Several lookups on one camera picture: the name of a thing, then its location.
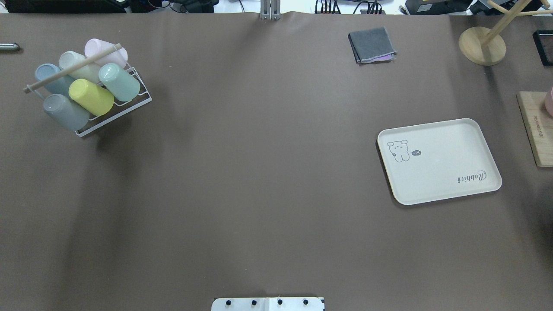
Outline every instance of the wooden mug tree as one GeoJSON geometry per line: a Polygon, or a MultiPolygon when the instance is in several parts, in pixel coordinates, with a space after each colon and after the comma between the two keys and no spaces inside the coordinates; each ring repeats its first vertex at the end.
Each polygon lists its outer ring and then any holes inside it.
{"type": "MultiPolygon", "coordinates": [[[[484,66],[495,65],[505,57],[505,41],[499,33],[517,16],[553,13],[553,10],[522,12],[531,0],[518,0],[510,9],[506,10],[492,0],[488,4],[505,14],[491,30],[486,27],[472,27],[465,30],[459,37],[461,52],[473,63],[484,66]]],[[[547,0],[541,0],[549,8],[547,0]]]]}

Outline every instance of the folded gray towel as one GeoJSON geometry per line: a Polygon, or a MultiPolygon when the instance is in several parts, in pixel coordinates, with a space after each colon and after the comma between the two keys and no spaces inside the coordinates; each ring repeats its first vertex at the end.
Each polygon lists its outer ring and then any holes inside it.
{"type": "Polygon", "coordinates": [[[397,50],[392,46],[386,27],[351,32],[348,39],[358,63],[395,59],[394,53],[397,50]]]}

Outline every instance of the yellow cup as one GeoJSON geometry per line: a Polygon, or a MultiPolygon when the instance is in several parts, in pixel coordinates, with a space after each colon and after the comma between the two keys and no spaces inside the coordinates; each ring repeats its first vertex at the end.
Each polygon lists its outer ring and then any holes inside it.
{"type": "Polygon", "coordinates": [[[85,79],[77,79],[69,86],[69,97],[95,116],[105,115],[114,101],[108,90],[85,79]]]}

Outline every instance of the round wooden base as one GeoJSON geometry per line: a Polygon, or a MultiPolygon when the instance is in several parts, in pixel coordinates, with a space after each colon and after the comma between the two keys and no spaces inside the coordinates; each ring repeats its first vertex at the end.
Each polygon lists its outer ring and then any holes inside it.
{"type": "Polygon", "coordinates": [[[487,46],[483,47],[480,43],[489,31],[486,27],[472,27],[459,37],[461,52],[473,63],[491,66],[505,57],[505,41],[499,35],[496,35],[487,46]]]}

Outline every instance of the white bracket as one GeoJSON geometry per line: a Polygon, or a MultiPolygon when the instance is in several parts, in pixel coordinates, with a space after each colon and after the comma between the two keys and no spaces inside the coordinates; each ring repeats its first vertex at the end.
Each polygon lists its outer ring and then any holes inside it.
{"type": "Polygon", "coordinates": [[[322,297],[217,298],[211,311],[325,311],[322,297]]]}
{"type": "Polygon", "coordinates": [[[261,0],[261,19],[280,19],[280,0],[261,0]]]}

